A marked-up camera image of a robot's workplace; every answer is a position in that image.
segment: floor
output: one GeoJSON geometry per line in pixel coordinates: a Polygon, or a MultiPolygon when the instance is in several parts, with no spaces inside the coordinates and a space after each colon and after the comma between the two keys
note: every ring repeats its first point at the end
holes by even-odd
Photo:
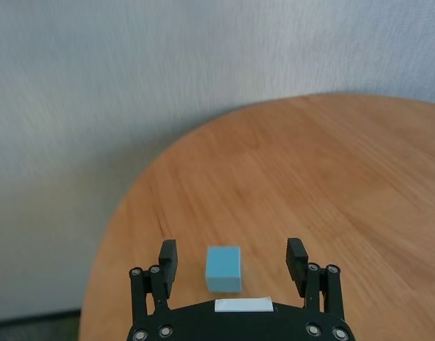
{"type": "Polygon", "coordinates": [[[0,323],[0,341],[77,341],[80,314],[0,323]]]}

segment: white label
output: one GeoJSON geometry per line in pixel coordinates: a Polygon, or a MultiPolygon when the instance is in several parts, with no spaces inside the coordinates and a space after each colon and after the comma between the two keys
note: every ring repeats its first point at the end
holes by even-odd
{"type": "Polygon", "coordinates": [[[273,311],[272,298],[225,298],[215,301],[215,312],[230,313],[242,311],[273,311]]]}

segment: white wall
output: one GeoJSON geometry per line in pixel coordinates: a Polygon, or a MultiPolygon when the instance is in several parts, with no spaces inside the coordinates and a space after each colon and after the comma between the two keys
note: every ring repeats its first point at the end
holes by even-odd
{"type": "Polygon", "coordinates": [[[0,0],[0,319],[80,307],[175,138],[312,92],[435,102],[435,0],[0,0]]]}

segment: round table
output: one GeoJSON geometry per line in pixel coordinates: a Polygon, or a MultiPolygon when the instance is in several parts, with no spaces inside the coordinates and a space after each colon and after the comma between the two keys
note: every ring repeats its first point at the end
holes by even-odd
{"type": "Polygon", "coordinates": [[[357,340],[435,340],[435,104],[332,94],[246,107],[184,136],[146,169],[101,241],[82,341],[125,340],[128,270],[176,239],[169,305],[208,293],[210,245],[242,250],[241,295],[302,306],[288,237],[341,267],[357,340]]]}

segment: blue block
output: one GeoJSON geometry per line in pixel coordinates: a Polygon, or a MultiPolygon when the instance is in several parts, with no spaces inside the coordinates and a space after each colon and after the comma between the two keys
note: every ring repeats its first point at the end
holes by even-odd
{"type": "Polygon", "coordinates": [[[205,277],[208,290],[212,293],[240,293],[240,248],[209,247],[205,277]]]}

